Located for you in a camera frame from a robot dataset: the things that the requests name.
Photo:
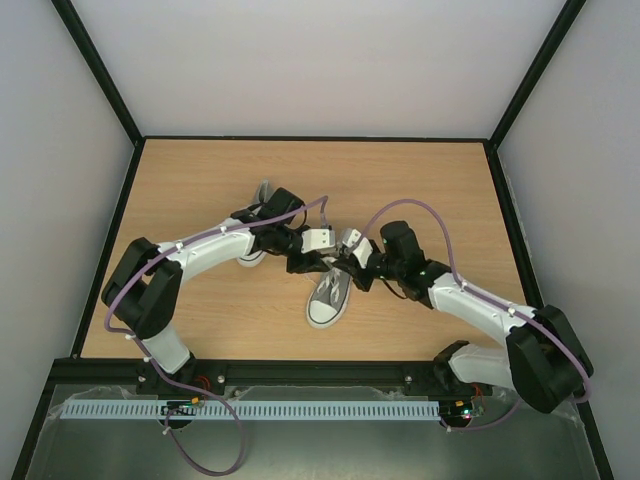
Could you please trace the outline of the grey sneaker sideways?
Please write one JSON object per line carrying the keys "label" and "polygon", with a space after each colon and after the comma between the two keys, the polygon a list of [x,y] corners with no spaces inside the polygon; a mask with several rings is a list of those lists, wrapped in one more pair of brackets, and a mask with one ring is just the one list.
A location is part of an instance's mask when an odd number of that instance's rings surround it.
{"label": "grey sneaker sideways", "polygon": [[351,291],[351,276],[331,266],[320,277],[306,305],[306,319],[315,329],[333,326],[345,313]]}

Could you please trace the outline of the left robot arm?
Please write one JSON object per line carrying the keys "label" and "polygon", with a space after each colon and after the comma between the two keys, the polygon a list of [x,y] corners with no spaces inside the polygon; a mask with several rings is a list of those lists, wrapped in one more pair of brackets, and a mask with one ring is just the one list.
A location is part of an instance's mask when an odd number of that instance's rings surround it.
{"label": "left robot arm", "polygon": [[104,329],[123,334],[144,360],[167,376],[178,374],[193,354],[172,326],[182,286],[206,271],[259,250],[296,256],[302,232],[289,224],[299,214],[319,207],[326,227],[327,196],[310,203],[284,188],[229,215],[221,223],[172,242],[145,237],[131,242],[101,294],[107,306]]}

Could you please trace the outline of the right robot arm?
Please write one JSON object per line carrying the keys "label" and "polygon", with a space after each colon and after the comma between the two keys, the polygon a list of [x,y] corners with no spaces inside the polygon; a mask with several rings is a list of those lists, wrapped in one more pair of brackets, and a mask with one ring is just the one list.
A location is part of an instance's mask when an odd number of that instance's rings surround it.
{"label": "right robot arm", "polygon": [[384,225],[381,237],[383,244],[377,246],[355,229],[342,234],[336,265],[359,290],[369,290],[376,280],[394,282],[407,299],[457,317],[497,344],[451,346],[436,367],[443,389],[499,386],[541,413],[569,398],[586,399],[594,368],[562,310],[509,302],[467,282],[451,264],[426,258],[404,221]]}

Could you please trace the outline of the right circuit board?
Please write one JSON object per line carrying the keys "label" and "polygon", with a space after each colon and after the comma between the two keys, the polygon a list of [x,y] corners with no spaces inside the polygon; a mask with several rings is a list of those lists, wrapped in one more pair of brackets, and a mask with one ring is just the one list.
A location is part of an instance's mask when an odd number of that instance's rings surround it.
{"label": "right circuit board", "polygon": [[479,398],[447,400],[439,403],[441,417],[472,418],[483,415],[485,410],[486,402]]}

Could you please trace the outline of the circuit board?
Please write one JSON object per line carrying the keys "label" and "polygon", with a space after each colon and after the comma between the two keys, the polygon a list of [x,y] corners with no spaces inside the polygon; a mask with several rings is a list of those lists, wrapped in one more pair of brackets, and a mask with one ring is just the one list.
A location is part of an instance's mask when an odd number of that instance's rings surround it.
{"label": "circuit board", "polygon": [[198,412],[206,406],[206,401],[201,397],[191,399],[166,400],[160,407],[161,416],[196,416]]}
{"label": "circuit board", "polygon": [[485,410],[486,402],[479,398],[447,400],[439,403],[441,417],[472,418],[483,415]]}

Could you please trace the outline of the left circuit board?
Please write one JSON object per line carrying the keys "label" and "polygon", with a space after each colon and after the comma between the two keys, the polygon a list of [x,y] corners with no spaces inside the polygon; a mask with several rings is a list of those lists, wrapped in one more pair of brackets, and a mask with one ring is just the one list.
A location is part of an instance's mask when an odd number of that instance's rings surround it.
{"label": "left circuit board", "polygon": [[206,406],[206,401],[201,397],[191,399],[166,400],[160,407],[161,416],[196,416],[198,412]]}

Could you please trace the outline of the black aluminium frame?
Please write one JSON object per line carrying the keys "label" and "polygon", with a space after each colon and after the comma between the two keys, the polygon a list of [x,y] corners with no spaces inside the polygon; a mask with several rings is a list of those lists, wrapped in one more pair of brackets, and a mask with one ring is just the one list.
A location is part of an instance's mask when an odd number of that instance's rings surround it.
{"label": "black aluminium frame", "polygon": [[[98,300],[98,283],[103,279],[107,261],[112,253],[116,234],[120,228],[124,210],[141,160],[146,137],[135,124],[122,96],[102,61],[76,8],[70,1],[56,1],[53,4],[65,29],[73,39],[85,63],[91,70],[111,108],[134,146],[118,202],[109,225],[100,259],[96,267],[87,302],[79,321],[71,353],[67,357],[53,361],[44,390],[20,451],[14,472],[15,479],[24,479],[32,465],[39,435],[44,426],[45,415],[51,405],[53,389],[57,385],[115,385],[130,384],[137,367],[133,359],[83,359],[80,356],[89,330],[89,315]],[[502,115],[493,134],[482,140],[489,171],[494,183],[506,232],[514,254],[515,264],[525,297],[534,305],[542,303],[542,296],[530,255],[525,250],[525,240],[521,224],[516,218],[514,201],[507,190],[503,167],[499,163],[498,148],[506,138],[518,118],[526,101],[539,82],[551,59],[583,9],[583,2],[566,2],[540,49],[536,53],[526,75]],[[403,363],[392,361],[226,361],[232,380],[244,379],[270,383],[273,380],[290,380],[296,386],[396,386],[402,383],[400,376]]]}

